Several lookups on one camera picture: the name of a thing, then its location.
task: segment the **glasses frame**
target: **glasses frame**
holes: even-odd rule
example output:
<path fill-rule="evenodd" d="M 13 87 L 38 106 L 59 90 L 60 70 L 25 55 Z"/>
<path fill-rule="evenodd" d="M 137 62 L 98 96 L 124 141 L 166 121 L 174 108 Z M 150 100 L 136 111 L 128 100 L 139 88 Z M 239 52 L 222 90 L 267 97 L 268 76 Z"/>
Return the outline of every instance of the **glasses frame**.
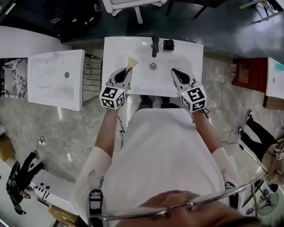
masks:
<path fill-rule="evenodd" d="M 220 200 L 222 198 L 227 198 L 231 195 L 237 194 L 239 192 L 244 191 L 245 189 L 247 189 L 249 186 L 251 186 L 251 194 L 252 197 L 254 199 L 255 202 L 255 212 L 256 212 L 256 218 L 257 218 L 257 199 L 256 199 L 256 195 L 255 195 L 255 186 L 254 186 L 254 182 L 250 182 L 247 184 L 244 184 L 242 186 L 239 187 L 234 187 L 234 188 L 229 188 L 226 189 L 224 191 L 221 192 L 216 192 L 216 193 L 212 193 L 209 195 L 205 195 L 205 196 L 198 196 L 186 203 L 182 203 L 182 204 L 178 204 L 175 206 L 171 206 L 171 207 L 137 207 L 137 208 L 133 208 L 133 209 L 149 209 L 149 211 L 153 211 L 150 213 L 137 213 L 137 214 L 123 214 L 123 215 L 116 215 L 113 214 L 112 212 L 108 212 L 108 213 L 101 213 L 101 214 L 95 214 L 95 215 L 90 215 L 90 218 L 98 218 L 98 219 L 102 219 L 102 220 L 106 220 L 106 221 L 111 221 L 111 220 L 121 220 L 121 219 L 131 219 L 131 218 L 145 218 L 145 217 L 168 217 L 171 214 L 171 211 L 173 209 L 176 208 L 180 208 L 180 207 L 185 207 L 187 209 L 188 212 L 192 211 L 194 207 L 196 206 L 200 206 L 203 204 L 207 204 L 210 202 L 214 202 L 217 200 Z"/>

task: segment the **eyeglasses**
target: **eyeglasses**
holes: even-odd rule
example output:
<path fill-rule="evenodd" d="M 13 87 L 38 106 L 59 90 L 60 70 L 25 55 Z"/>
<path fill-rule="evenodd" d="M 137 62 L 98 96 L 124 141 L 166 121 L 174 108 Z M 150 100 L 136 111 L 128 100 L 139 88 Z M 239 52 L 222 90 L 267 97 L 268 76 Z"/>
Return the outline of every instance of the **eyeglasses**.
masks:
<path fill-rule="evenodd" d="M 137 207 L 130 210 L 117 210 L 107 213 L 90 215 L 90 218 L 98 218 L 103 220 L 119 220 L 127 218 L 144 218 L 144 217 L 167 217 L 173 209 L 184 207 L 188 212 L 192 211 L 194 207 L 217 201 L 222 198 L 230 197 L 234 194 L 244 191 L 251 186 L 251 194 L 255 201 L 255 212 L 257 218 L 257 201 L 255 196 L 254 183 L 250 182 L 245 185 L 229 188 L 221 192 L 212 193 L 206 196 L 198 196 L 186 203 L 175 205 L 172 207 Z"/>

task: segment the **black faucet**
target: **black faucet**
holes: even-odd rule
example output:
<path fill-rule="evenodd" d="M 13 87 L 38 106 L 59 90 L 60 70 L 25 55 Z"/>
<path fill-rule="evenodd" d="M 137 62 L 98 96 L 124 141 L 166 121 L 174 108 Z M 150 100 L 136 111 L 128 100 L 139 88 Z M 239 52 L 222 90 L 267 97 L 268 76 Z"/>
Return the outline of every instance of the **black faucet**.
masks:
<path fill-rule="evenodd" d="M 153 35 L 152 38 L 152 44 L 151 44 L 151 47 L 152 47 L 152 57 L 155 58 L 157 57 L 157 53 L 159 52 L 159 40 L 160 38 L 157 36 L 157 35 Z"/>

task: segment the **black pants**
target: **black pants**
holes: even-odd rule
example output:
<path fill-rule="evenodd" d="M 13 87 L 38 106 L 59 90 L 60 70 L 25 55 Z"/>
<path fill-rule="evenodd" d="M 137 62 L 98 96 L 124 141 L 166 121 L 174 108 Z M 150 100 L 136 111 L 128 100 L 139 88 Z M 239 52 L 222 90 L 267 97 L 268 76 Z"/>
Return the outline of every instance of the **black pants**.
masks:
<path fill-rule="evenodd" d="M 242 133 L 241 140 L 256 154 L 259 160 L 262 161 L 265 152 L 271 145 L 276 144 L 277 141 L 270 133 L 267 132 L 267 130 L 253 119 L 248 119 L 246 124 L 252 129 L 252 131 L 254 131 L 262 143 L 253 141 L 245 132 Z"/>
<path fill-rule="evenodd" d="M 30 185 L 34 176 L 44 168 L 43 163 L 39 163 L 36 165 L 32 170 L 28 171 L 29 166 L 33 159 L 35 159 L 35 154 L 31 152 L 29 156 L 25 159 L 23 166 L 21 167 L 20 171 L 18 172 L 18 176 L 16 179 L 18 188 L 20 190 L 24 190 Z"/>
<path fill-rule="evenodd" d="M 152 107 L 152 101 L 150 100 L 150 98 L 142 100 L 140 102 L 140 105 L 139 105 L 137 111 L 140 110 L 140 109 L 143 109 L 143 108 L 153 108 Z M 181 107 L 179 107 L 176 104 L 172 104 L 172 103 L 162 103 L 161 108 L 181 108 Z"/>

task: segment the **sink drain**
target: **sink drain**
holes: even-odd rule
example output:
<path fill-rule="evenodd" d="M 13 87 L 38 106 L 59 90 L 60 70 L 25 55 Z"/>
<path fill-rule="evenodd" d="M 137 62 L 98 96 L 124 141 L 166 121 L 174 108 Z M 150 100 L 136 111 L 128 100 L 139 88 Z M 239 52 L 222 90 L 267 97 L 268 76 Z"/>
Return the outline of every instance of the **sink drain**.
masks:
<path fill-rule="evenodd" d="M 149 65 L 149 68 L 150 68 L 151 70 L 155 70 L 155 69 L 157 68 L 157 64 L 154 63 L 154 62 L 152 62 L 152 63 Z"/>

